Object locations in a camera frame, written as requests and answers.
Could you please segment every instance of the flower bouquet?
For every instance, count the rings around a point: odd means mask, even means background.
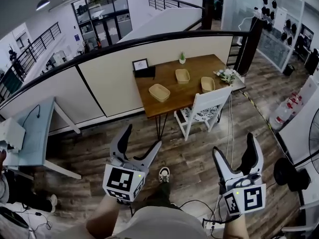
[[[214,74],[229,85],[231,85],[235,80],[235,70],[233,69],[219,70],[218,72],[214,72]]]

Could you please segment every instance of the white chair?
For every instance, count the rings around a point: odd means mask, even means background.
[[[185,137],[185,141],[188,139],[190,126],[193,121],[205,122],[208,132],[211,131],[231,91],[232,87],[226,87],[201,95],[196,94],[193,107],[180,110],[185,119],[183,123],[180,122],[177,112],[174,112],[174,117]]]
[[[300,207],[300,210],[305,210],[306,212],[306,225],[297,227],[283,227],[281,231],[284,233],[305,232],[303,236],[308,238],[319,225],[319,201],[303,205]]]

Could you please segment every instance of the light blue desk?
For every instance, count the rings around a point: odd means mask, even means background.
[[[23,125],[29,112],[36,107],[26,119],[24,123],[25,135],[22,145],[22,150],[17,154],[9,153],[3,165],[5,166],[39,166],[43,165],[59,173],[81,179],[81,175],[68,171],[60,166],[57,166],[45,159],[46,145],[48,140],[49,128],[52,119],[53,110],[56,112],[77,132],[80,133],[79,128],[71,121],[71,119],[64,113],[60,106],[56,103],[55,98],[48,98],[40,103],[40,117],[37,118],[39,107],[37,104],[21,111],[13,116],[13,119],[19,125]]]

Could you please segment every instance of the human arm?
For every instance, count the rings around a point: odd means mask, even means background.
[[[105,196],[93,215],[86,222],[87,231],[96,239],[110,237],[113,233],[120,205],[117,199]]]
[[[6,151],[3,149],[0,152],[0,177],[1,177],[2,166],[3,166],[3,162],[4,162],[5,158],[6,158]]]
[[[245,215],[226,223],[223,239],[249,239]]]

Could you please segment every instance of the sneaker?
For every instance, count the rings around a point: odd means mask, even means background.
[[[159,183],[168,183],[169,182],[169,168],[168,167],[162,167],[159,171]]]
[[[56,195],[52,195],[51,197],[50,197],[50,202],[51,202],[51,205],[52,205],[52,213],[54,213],[55,212],[55,207],[56,207],[56,205],[58,204],[58,198],[56,197]]]

